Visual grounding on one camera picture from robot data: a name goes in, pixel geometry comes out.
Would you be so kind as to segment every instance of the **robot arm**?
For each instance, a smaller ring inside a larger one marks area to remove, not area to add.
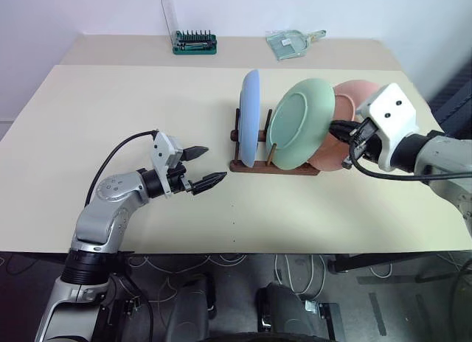
[[[354,164],[364,174],[400,181],[422,181],[462,213],[472,235],[472,141],[437,131],[417,134],[416,110],[397,84],[389,84],[360,107],[360,122],[333,121],[330,132],[350,145],[343,167]],[[413,176],[379,174],[363,168],[364,157],[384,171],[401,169]]]
[[[181,191],[197,195],[223,180],[226,172],[214,172],[195,183],[186,179],[181,162],[206,151],[205,147],[182,149],[177,139],[158,132],[151,150],[153,170],[113,175],[100,182],[94,199],[77,220],[63,273],[55,281],[36,342],[91,340],[131,215],[150,198],[168,198]]]

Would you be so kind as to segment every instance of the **pink plate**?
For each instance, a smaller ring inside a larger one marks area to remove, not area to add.
[[[378,84],[367,80],[348,80],[335,86],[336,106],[333,119],[354,120],[356,108],[379,88]],[[347,144],[327,134],[322,146],[308,159],[308,163],[321,171],[340,170],[348,153]]]

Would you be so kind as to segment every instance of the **floor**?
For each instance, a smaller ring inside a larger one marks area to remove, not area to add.
[[[450,259],[447,253],[443,257]],[[454,260],[465,262],[471,253],[455,252]],[[60,264],[38,261],[30,269],[17,273],[34,260],[0,253],[0,340],[32,341],[41,318],[43,308],[49,298],[53,282],[61,273]],[[257,312],[254,297],[257,289],[276,281],[274,274],[274,255],[251,254],[237,264],[228,262],[237,259],[231,254],[212,255],[211,261],[205,255],[150,256],[145,262],[141,256],[131,260],[132,277],[147,294],[149,300],[167,300],[194,273],[210,272],[215,277],[217,296],[217,315],[210,321],[212,336],[235,332],[257,331]],[[331,258],[324,255],[324,260]],[[291,277],[295,290],[305,288],[310,278],[310,256],[288,255]],[[278,256],[277,268],[280,278],[288,285],[288,271],[284,255]],[[313,282],[303,297],[309,299],[316,294],[322,283],[322,263],[320,257],[313,255]],[[199,267],[177,274],[158,271],[182,271],[195,265]],[[384,275],[389,266],[375,267]],[[443,279],[427,283],[415,283],[414,277],[434,276],[456,271],[454,265],[437,255],[421,257],[393,264],[392,275],[387,279],[372,275],[369,268],[360,268],[347,273],[327,272],[324,288],[317,301],[338,303],[344,325],[346,341],[472,341],[472,288],[464,279],[459,281],[453,308],[453,320],[457,339],[452,339],[448,323],[448,306],[451,284],[454,279]],[[118,296],[126,292],[117,283]],[[173,306],[169,299],[159,304],[151,303],[154,311],[154,341],[163,341],[164,329],[159,317],[167,320]],[[125,328],[124,341],[146,341],[148,314],[142,307],[129,319]],[[319,316],[311,315],[319,336],[327,338],[325,323]]]

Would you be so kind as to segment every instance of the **table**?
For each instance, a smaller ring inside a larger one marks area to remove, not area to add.
[[[97,168],[132,133],[159,128],[185,147],[209,147],[188,164],[190,179],[228,170],[234,152],[229,132],[248,71],[54,67],[0,142],[0,184],[8,189],[0,193],[0,250],[66,251]],[[333,85],[362,78],[398,83],[417,109],[421,132],[439,129],[401,71],[262,69],[260,74],[261,114],[307,77]],[[128,144],[104,175],[149,168],[150,145],[149,139]],[[201,195],[152,200],[132,217],[122,249],[339,254],[465,250],[471,244],[460,213],[427,186],[342,170],[316,177],[229,172]]]

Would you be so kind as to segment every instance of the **dish rack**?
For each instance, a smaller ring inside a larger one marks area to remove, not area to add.
[[[267,130],[271,121],[271,116],[272,116],[272,109],[269,109],[267,113],[267,119],[265,121],[265,127],[263,130],[259,130],[259,134],[257,137],[258,142],[264,142],[264,143],[266,142]],[[253,174],[309,175],[309,176],[316,176],[319,174],[319,170],[309,165],[309,163],[304,163],[300,165],[299,167],[296,167],[295,169],[292,169],[292,170],[282,170],[276,167],[272,163],[272,158],[274,157],[274,152],[277,147],[277,143],[274,143],[272,145],[271,151],[269,152],[267,156],[267,160],[265,161],[256,160],[254,162],[253,167],[247,167],[246,165],[244,165],[244,163],[241,160],[239,160],[239,140],[238,140],[239,117],[240,117],[240,109],[237,108],[235,129],[232,130],[230,134],[231,140],[236,143],[235,158],[229,162],[229,169],[232,172],[249,172]]]

